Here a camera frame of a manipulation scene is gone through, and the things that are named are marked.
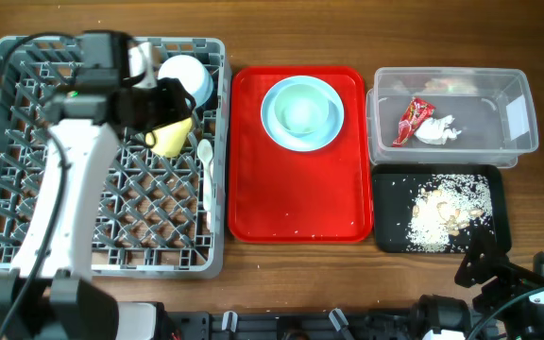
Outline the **yellow plastic cup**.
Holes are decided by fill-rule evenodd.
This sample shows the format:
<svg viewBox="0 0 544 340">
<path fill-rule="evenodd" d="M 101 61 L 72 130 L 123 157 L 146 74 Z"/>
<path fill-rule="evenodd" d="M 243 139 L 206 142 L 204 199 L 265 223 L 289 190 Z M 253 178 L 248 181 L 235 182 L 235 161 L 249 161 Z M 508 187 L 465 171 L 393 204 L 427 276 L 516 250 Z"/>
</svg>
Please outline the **yellow plastic cup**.
<svg viewBox="0 0 544 340">
<path fill-rule="evenodd" d="M 154 154 L 166 158 L 175 158 L 183 148 L 192 127 L 193 119 L 187 118 L 148 132 L 144 136 L 145 142 L 150 146 L 150 150 Z"/>
</svg>

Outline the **light blue bowl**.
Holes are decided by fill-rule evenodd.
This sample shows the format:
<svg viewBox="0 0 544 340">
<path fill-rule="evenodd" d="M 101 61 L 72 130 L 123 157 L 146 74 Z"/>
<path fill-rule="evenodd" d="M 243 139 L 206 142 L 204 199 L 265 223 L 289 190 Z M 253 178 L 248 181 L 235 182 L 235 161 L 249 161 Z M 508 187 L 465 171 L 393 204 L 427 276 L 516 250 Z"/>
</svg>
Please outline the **light blue bowl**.
<svg viewBox="0 0 544 340">
<path fill-rule="evenodd" d="M 158 79 L 163 78 L 177 78 L 197 107 L 203 106 L 213 94 L 213 77 L 195 57 L 178 55 L 166 60 L 158 72 Z"/>
</svg>

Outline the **white plastic spoon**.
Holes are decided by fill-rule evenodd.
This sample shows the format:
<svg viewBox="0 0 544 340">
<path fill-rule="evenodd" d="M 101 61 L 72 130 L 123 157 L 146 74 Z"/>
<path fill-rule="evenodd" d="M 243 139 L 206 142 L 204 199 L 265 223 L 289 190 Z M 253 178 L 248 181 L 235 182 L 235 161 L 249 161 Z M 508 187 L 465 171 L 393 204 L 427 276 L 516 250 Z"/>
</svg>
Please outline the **white plastic spoon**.
<svg viewBox="0 0 544 340">
<path fill-rule="evenodd" d="M 197 146 L 197 157 L 203 167 L 203 209 L 206 212 L 206 226 L 209 230 L 212 224 L 213 209 L 213 175 L 211 171 L 213 163 L 213 146 L 207 139 L 202 139 Z"/>
</svg>

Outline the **white tissue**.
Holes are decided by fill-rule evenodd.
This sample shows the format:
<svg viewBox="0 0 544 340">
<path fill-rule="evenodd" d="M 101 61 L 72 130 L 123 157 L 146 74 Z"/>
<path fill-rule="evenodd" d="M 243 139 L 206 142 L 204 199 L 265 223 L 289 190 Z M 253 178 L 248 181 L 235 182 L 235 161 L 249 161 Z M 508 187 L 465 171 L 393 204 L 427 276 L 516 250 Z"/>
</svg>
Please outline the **white tissue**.
<svg viewBox="0 0 544 340">
<path fill-rule="evenodd" d="M 443 118 L 429 118 L 425 120 L 415 132 L 415 136 L 424 144 L 444 145 L 447 140 L 456 140 L 462 133 L 451 124 L 455 118 L 452 115 Z"/>
</svg>

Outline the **red strawberry snack wrapper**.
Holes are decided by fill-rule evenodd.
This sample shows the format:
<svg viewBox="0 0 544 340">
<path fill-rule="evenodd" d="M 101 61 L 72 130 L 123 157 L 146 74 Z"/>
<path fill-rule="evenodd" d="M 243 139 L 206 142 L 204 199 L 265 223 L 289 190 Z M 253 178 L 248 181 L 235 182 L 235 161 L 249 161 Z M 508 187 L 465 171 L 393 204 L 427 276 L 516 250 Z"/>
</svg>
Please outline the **red strawberry snack wrapper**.
<svg viewBox="0 0 544 340">
<path fill-rule="evenodd" d="M 415 134 L 423 122 L 434 114 L 435 106 L 426 100 L 413 97 L 398 124 L 398 136 L 393 147 L 402 147 Z"/>
</svg>

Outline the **green bowl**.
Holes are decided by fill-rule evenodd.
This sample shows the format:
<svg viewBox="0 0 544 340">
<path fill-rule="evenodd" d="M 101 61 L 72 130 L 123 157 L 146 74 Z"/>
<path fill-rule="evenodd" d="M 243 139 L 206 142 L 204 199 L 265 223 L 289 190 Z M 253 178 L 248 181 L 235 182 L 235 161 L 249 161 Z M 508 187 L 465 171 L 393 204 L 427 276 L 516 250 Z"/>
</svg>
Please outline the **green bowl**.
<svg viewBox="0 0 544 340">
<path fill-rule="evenodd" d="M 273 110 L 284 130 L 302 136 L 315 132 L 325 124 L 330 102 L 319 87 L 297 83 L 280 89 Z"/>
</svg>

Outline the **light blue plate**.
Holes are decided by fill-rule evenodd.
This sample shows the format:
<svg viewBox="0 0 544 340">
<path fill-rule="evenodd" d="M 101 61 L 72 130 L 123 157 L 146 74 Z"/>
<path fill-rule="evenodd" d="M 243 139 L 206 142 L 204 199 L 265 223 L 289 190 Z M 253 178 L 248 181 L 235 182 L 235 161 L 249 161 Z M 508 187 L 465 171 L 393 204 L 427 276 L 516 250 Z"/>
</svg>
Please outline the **light blue plate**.
<svg viewBox="0 0 544 340">
<path fill-rule="evenodd" d="M 276 119 L 274 100 L 286 85 L 310 84 L 319 87 L 330 102 L 329 116 L 325 124 L 315 132 L 296 136 L 288 133 Z M 263 98 L 261 121 L 267 135 L 277 144 L 296 152 L 311 152 L 330 144 L 341 131 L 345 120 L 345 108 L 338 92 L 327 82 L 314 76 L 289 76 L 271 87 Z"/>
</svg>

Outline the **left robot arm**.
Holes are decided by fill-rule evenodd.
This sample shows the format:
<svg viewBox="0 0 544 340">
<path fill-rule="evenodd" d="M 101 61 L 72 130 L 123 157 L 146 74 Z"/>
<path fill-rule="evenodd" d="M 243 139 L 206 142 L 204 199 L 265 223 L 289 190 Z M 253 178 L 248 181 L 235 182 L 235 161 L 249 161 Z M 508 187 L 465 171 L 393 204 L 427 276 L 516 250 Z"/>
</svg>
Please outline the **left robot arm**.
<svg viewBox="0 0 544 340">
<path fill-rule="evenodd" d="M 176 339 L 161 303 L 120 302 L 93 285 L 92 241 L 121 132 L 188 119 L 196 103 L 174 78 L 143 86 L 130 72 L 131 35 L 88 30 L 77 43 L 81 66 L 43 106 L 46 165 L 25 239 L 0 276 L 0 338 Z"/>
</svg>

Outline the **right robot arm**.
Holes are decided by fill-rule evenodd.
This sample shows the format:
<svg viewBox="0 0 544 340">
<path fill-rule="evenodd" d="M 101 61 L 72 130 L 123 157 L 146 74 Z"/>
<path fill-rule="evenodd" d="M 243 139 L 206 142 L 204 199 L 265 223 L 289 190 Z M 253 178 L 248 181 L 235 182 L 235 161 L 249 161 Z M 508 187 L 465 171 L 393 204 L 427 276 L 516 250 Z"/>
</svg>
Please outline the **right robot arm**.
<svg viewBox="0 0 544 340">
<path fill-rule="evenodd" d="M 504 339 L 544 339 L 544 252 L 528 270 L 511 263 L 495 236 L 479 229 L 472 234 L 454 281 L 470 288 L 482 286 L 468 306 L 463 300 L 422 296 L 410 313 L 413 339 L 489 339 L 486 327 L 504 326 Z"/>
</svg>

